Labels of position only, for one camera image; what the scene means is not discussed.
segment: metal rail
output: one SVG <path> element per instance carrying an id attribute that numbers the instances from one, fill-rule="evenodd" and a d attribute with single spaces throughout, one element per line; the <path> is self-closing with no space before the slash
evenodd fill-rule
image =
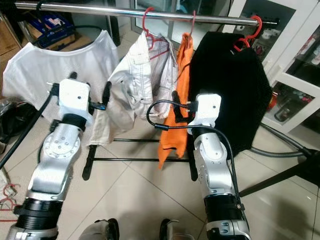
<path id="1" fill-rule="evenodd" d="M 16 1 L 15 6 L 18 9 L 35 10 L 37 7 L 36 1 Z M 106 16 L 124 16 L 133 18 L 142 18 L 145 14 L 144 10 L 139 9 L 127 9 L 127 8 L 115 8 L 97 5 L 86 4 L 71 4 L 50 2 L 43 3 L 41 5 L 43 11 L 56 11 L 66 13 L 79 13 L 79 14 L 91 14 L 91 15 L 106 15 Z M 151 19 L 166 19 L 170 21 L 186 21 L 190 22 L 193 19 L 191 14 L 183 13 L 171 13 L 161 11 L 150 11 L 147 13 L 147 17 Z M 251 18 L 240 18 L 230 16 L 201 16 L 195 17 L 195 21 L 199 23 L 210 24 L 227 24 L 227 25 L 246 25 L 246 26 L 258 26 L 258 21 Z M 277 22 L 263 22 L 265 24 L 277 25 Z"/>

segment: black rack leg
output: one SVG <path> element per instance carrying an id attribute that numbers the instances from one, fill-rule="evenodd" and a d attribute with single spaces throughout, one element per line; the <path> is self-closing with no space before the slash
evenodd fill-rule
<path id="1" fill-rule="evenodd" d="M 90 145 L 89 146 L 89 153 L 88 157 L 86 158 L 86 163 L 83 168 L 82 178 L 83 180 L 87 181 L 90 178 L 92 165 L 94 164 L 95 154 L 96 154 L 97 145 Z"/>
<path id="2" fill-rule="evenodd" d="M 296 166 L 293 166 L 291 168 L 289 168 L 288 170 L 285 170 L 275 176 L 272 176 L 262 182 L 259 182 L 258 184 L 248 187 L 244 190 L 242 190 L 239 194 L 240 197 L 244 197 L 247 196 L 249 194 L 255 193 L 259 190 L 265 189 L 273 184 L 277 184 L 283 180 L 286 180 L 288 178 L 291 178 L 295 175 L 298 175 L 299 173 L 303 172 L 305 170 L 305 168 L 310 166 L 310 161 L 306 160 L 302 163 L 299 163 Z"/>

